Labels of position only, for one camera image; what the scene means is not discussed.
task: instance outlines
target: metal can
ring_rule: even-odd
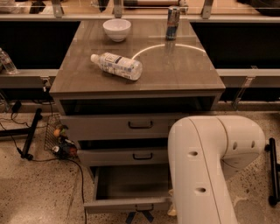
[[[168,8],[167,31],[165,36],[167,40],[176,39],[179,20],[180,20],[180,7],[170,6]]]

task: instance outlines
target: drawer handle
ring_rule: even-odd
[[[136,129],[150,129],[153,126],[153,122],[147,122],[147,123],[140,123],[140,122],[129,122],[129,127],[133,130]]]
[[[151,204],[150,206],[151,206],[150,209],[138,209],[138,206],[135,205],[135,210],[139,213],[141,213],[141,212],[151,212],[152,210],[154,210],[154,204]]]
[[[152,153],[150,153],[150,155],[148,157],[145,156],[137,156],[136,154],[133,153],[133,158],[135,160],[148,160],[148,159],[152,159]]]

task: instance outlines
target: black cable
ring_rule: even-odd
[[[13,115],[15,115],[15,113],[11,113],[11,115],[10,115],[10,119],[14,122],[14,123],[16,123],[16,124],[24,124],[26,127],[28,127],[28,128],[30,128],[31,126],[29,126],[28,125],[28,123],[27,122],[17,122],[16,120],[14,120],[17,116],[18,116],[18,113],[16,113],[16,116],[15,117],[12,117]]]
[[[78,167],[80,169],[80,174],[81,174],[81,200],[82,200],[82,204],[84,204],[85,203],[85,198],[84,198],[84,174],[83,174],[83,171],[81,169],[81,166],[77,162],[73,161],[72,159],[66,158],[65,160],[70,161],[70,162],[78,165]],[[87,224],[87,219],[88,218],[87,218],[87,211],[86,211],[85,207],[84,207],[84,215],[85,215],[85,224]]]
[[[2,117],[0,117],[0,120],[4,120],[4,121],[7,121],[7,122],[12,122],[12,120],[11,120],[11,119],[2,118]]]
[[[80,192],[80,193],[81,193],[82,204],[84,204],[84,203],[85,203],[85,198],[84,198],[84,173],[83,173],[83,171],[82,171],[82,169],[81,169],[81,166],[80,166],[77,162],[75,162],[75,161],[73,161],[72,159],[69,159],[69,158],[65,158],[65,159],[61,159],[61,158],[50,158],[50,159],[45,159],[45,160],[36,160],[36,159],[33,159],[33,160],[30,160],[30,161],[33,161],[33,162],[49,162],[49,161],[53,161],[53,160],[66,160],[66,161],[70,161],[70,162],[76,164],[76,165],[79,167],[79,169],[80,169],[80,175],[81,175],[81,188],[80,188],[81,192]],[[84,216],[85,216],[85,224],[87,224],[88,217],[87,217],[87,211],[86,211],[85,208],[84,208]]]
[[[1,123],[0,123],[0,126],[2,127],[3,130],[7,130]],[[17,148],[17,151],[19,150],[18,146],[17,146],[17,143],[16,143],[16,140],[13,136],[10,136],[11,140],[14,142],[16,148]]]

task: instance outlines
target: cabinet top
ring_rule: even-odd
[[[187,19],[165,40],[167,19],[131,19],[129,36],[112,41],[104,19],[82,21],[51,88],[51,95],[115,95],[166,91],[222,92],[224,85]],[[139,80],[103,72],[92,54],[114,53],[143,64]]]

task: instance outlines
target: bottle label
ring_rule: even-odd
[[[104,58],[101,58],[102,70],[111,74],[120,75],[130,79],[129,75],[134,68],[135,61],[127,59],[113,53],[105,53]]]

